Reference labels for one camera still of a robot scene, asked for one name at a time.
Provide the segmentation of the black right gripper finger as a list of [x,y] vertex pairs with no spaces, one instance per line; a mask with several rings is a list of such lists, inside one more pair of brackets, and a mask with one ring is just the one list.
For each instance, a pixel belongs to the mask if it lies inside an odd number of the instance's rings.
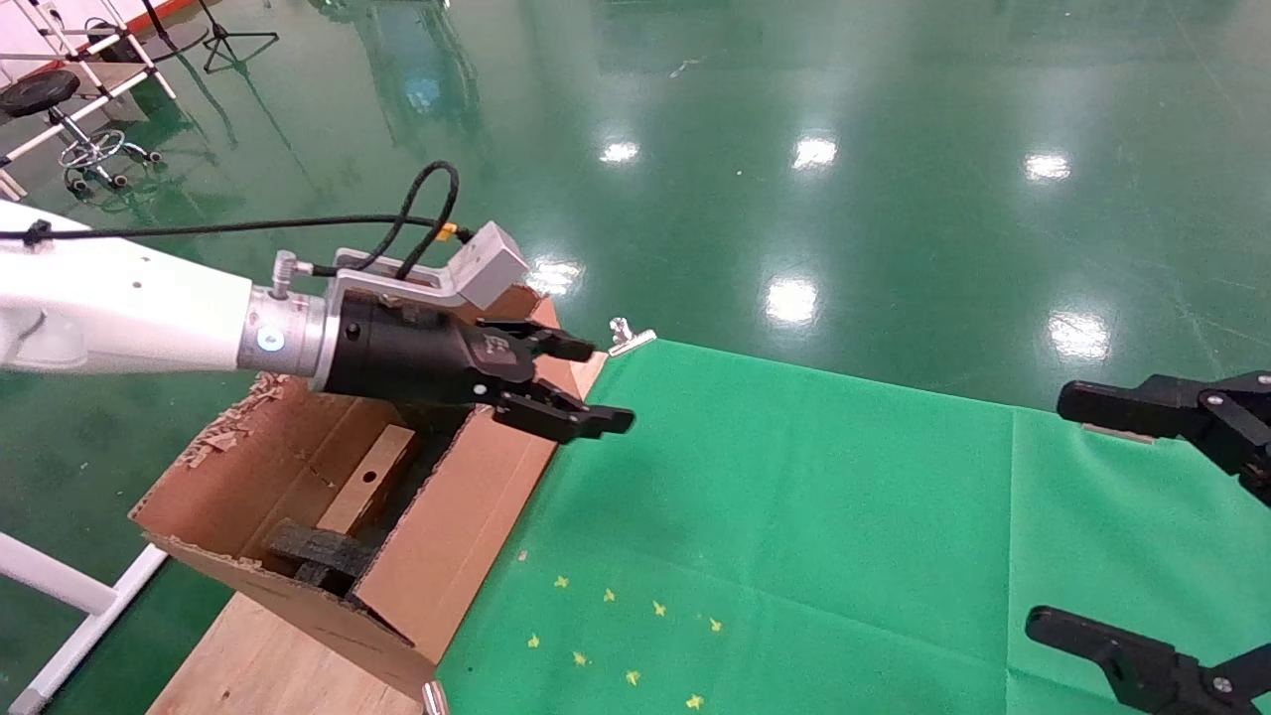
[[1027,638],[1094,662],[1116,700],[1145,714],[1260,714],[1270,691],[1270,645],[1202,665],[1171,643],[1059,608],[1032,608]]
[[1160,373],[1138,386],[1073,380],[1057,417],[1116,433],[1185,439],[1270,505],[1270,375],[1246,372],[1204,384]]

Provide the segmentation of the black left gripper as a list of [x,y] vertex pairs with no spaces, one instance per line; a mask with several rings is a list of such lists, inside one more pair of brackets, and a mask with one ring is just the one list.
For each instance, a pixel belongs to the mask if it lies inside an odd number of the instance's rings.
[[540,356],[587,362],[595,352],[594,343],[534,320],[466,323],[423,305],[391,309],[348,293],[323,389],[389,403],[491,404],[496,424],[569,444],[636,425],[634,411],[535,380]]

